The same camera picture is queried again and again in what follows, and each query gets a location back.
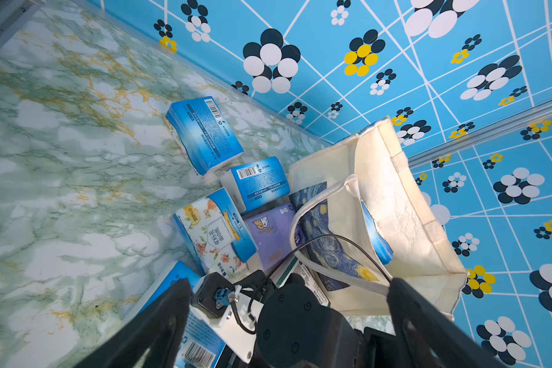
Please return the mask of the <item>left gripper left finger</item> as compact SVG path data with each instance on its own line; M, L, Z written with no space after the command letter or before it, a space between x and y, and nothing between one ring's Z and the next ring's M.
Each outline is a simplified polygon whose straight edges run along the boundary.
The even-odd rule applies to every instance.
M173 367L186 329L193 292L179 279L78 367Z

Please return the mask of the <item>purple tissue pack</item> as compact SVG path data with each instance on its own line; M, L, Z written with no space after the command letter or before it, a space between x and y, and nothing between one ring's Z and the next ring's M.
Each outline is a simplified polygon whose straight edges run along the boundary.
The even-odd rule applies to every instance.
M270 271L291 253L289 234L294 215L293 205L285 203L245 220L263 271Z

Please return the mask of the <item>orange white tissue pack back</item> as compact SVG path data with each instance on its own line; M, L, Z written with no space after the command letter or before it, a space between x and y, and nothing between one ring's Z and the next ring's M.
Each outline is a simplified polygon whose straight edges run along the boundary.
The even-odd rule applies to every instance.
M173 218L204 274L217 272L237 281L247 272L247 261L257 247L226 189L178 209Z

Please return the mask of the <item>blue tissue pack back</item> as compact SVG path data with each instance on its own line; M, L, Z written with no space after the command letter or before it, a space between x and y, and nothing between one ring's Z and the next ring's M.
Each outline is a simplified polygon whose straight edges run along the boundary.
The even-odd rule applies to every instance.
M166 119L200 176L223 167L244 153L212 97L174 102L170 104Z

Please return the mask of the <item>cream canvas tote bag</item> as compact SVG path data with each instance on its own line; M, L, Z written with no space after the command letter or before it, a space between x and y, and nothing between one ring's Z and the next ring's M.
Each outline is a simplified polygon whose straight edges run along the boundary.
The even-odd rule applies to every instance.
M346 316L389 314L393 278L452 317L467 272L409 169L389 118L292 164L298 258L331 307Z

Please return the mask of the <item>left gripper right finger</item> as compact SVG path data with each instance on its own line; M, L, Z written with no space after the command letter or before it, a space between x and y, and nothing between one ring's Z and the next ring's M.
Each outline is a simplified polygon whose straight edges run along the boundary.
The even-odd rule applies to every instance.
M503 367L405 280L386 298L397 338L397 367Z

